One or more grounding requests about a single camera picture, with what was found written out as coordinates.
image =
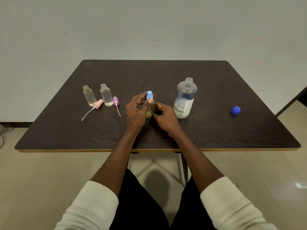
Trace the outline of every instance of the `person's left hand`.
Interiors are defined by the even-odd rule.
[[[147,91],[141,93],[140,95],[134,96],[126,105],[126,115],[127,115],[127,130],[133,133],[139,133],[141,128],[144,126],[146,121],[146,114],[148,108],[150,107],[153,99],[150,98],[146,102]],[[142,109],[138,110],[137,106],[143,105]]]

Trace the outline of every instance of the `white sleeve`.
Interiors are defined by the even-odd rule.
[[[201,193],[201,200],[217,230],[277,229],[266,222],[262,213],[227,177],[209,185]]]
[[[88,181],[57,223],[55,230],[109,229],[117,205],[118,198],[109,188]]]

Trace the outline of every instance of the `black cord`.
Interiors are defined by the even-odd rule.
[[[2,148],[2,146],[4,145],[4,137],[3,137],[3,135],[1,134],[1,137],[2,137],[2,139],[3,139],[3,143],[2,143],[2,145],[0,146],[0,149]]]

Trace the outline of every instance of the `transparent bottle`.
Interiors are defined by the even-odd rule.
[[[187,77],[185,81],[178,84],[174,103],[177,118],[184,119],[189,116],[196,92],[197,86],[193,83],[191,77]]]
[[[154,99],[152,92],[148,91],[147,96],[146,96],[146,100],[148,100],[150,98]],[[146,118],[148,118],[148,119],[150,119],[150,117],[148,116],[149,113],[154,114],[154,100],[152,101],[150,107],[148,108],[147,114],[146,114]]]
[[[92,91],[92,89],[90,89],[90,87],[88,85],[84,85],[83,86],[83,94],[88,102],[88,104],[90,106],[94,106],[94,103],[97,102],[95,95]]]
[[[106,84],[101,84],[101,96],[106,106],[113,105],[113,98],[110,89],[106,86]]]

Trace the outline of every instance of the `table edge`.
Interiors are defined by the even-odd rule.
[[[203,152],[218,151],[295,151],[299,148],[200,148]],[[28,152],[112,152],[114,149],[51,149],[51,150],[17,150],[22,153]],[[181,152],[180,149],[132,149],[131,152],[169,151]]]

